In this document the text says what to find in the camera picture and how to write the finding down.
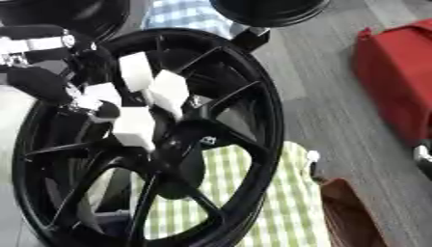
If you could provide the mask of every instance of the metal screw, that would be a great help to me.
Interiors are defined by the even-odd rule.
[[[91,50],[97,50],[97,46],[94,42],[92,42],[92,45],[90,46]]]
[[[66,35],[62,37],[62,42],[67,48],[72,48],[75,45],[76,40],[74,36]]]

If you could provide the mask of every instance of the gray floor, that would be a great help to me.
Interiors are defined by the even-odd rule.
[[[135,1],[138,6],[142,0]],[[143,12],[133,10],[134,16]],[[327,178],[352,182],[391,247],[431,246],[432,183],[416,169],[350,72],[351,47],[366,26],[379,31],[430,15],[432,3],[426,0],[334,0],[316,19],[273,30],[270,44],[256,52],[280,90],[286,139],[320,151],[320,172]],[[138,23],[133,18],[126,30]],[[12,105],[5,91],[19,93],[0,91],[0,110],[6,102],[15,112],[29,104],[20,95],[26,101]],[[21,115],[13,123],[0,123],[2,161],[10,157],[10,129],[16,129]],[[36,247],[14,207],[8,173],[0,186],[0,246]]]

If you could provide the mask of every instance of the red box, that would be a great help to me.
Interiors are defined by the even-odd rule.
[[[353,69],[382,118],[409,145],[432,138],[432,19],[359,33]]]

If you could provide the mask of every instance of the blue checkered cloth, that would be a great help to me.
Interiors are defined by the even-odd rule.
[[[246,29],[219,14],[209,0],[154,0],[141,28],[191,28],[231,40]]]

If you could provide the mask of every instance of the green checkered cloth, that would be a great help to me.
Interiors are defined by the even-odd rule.
[[[222,206],[246,176],[251,157],[237,146],[204,152],[206,174],[201,191]],[[319,186],[310,177],[307,151],[285,142],[278,172],[255,225],[238,246],[330,247]],[[132,176],[131,205],[135,206],[144,182]],[[149,239],[184,232],[205,220],[205,212],[192,200],[157,197],[145,227]]]

